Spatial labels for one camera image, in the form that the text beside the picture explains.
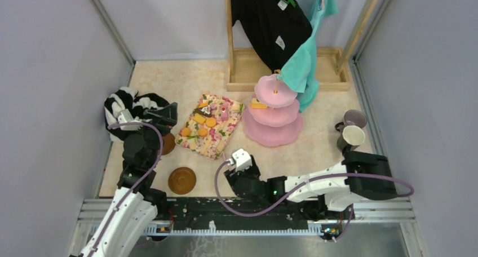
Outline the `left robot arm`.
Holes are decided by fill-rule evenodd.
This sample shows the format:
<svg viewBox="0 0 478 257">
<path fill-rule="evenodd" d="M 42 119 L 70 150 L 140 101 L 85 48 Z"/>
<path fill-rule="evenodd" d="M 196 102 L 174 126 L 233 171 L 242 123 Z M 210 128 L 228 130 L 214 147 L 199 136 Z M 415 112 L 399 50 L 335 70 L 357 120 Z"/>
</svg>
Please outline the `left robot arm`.
<svg viewBox="0 0 478 257">
<path fill-rule="evenodd" d="M 163 134 L 176 125 L 177 108 L 173 102 L 145 109 L 148 122 L 122 110 L 117 122 L 108 126 L 131 132 L 123 142 L 123 171 L 98 229 L 78 256 L 128 256 L 151 221 L 168 215 L 166 193 L 151 186 L 165 146 Z"/>
</svg>

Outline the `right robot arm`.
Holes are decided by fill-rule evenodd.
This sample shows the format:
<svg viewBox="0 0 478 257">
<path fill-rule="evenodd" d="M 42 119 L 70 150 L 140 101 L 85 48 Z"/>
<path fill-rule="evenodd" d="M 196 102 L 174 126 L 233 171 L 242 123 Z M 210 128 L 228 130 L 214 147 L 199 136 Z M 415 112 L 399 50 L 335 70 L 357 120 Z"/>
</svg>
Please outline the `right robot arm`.
<svg viewBox="0 0 478 257">
<path fill-rule="evenodd" d="M 242 199 L 278 206 L 289 201 L 300 203 L 318 197 L 317 211 L 325 219 L 333 218 L 348 206 L 363 200 L 383 201 L 397 198 L 397 190 L 388 158 L 352 151 L 322 171 L 298 176 L 260 179 L 255 159 L 240 149 L 228 160 L 235 166 L 224 176 L 234 194 Z"/>
</svg>

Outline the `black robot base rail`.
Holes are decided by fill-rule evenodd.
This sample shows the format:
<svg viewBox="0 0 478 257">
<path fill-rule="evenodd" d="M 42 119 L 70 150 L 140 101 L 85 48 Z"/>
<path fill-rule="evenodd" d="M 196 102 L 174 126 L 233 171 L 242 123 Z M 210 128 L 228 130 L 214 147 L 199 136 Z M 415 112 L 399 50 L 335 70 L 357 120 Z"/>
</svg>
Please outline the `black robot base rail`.
<svg viewBox="0 0 478 257">
<path fill-rule="evenodd" d="M 351 206 L 326 211 L 320 198 L 284 201 L 264 213 L 267 207 L 239 198 L 171 198 L 144 235 L 155 241 L 167 236 L 316 236 L 335 241 L 355 218 Z"/>
</svg>

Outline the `yellow cake slice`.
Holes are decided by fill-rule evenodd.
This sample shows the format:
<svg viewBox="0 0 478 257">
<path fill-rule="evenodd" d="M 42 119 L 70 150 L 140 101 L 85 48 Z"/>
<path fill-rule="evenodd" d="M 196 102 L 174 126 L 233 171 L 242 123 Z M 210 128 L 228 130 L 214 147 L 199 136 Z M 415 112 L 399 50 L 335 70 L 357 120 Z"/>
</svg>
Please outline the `yellow cake slice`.
<svg viewBox="0 0 478 257">
<path fill-rule="evenodd" d="M 268 106 L 261 103 L 257 98 L 252 98 L 250 107 L 254 109 L 267 109 Z"/>
</svg>

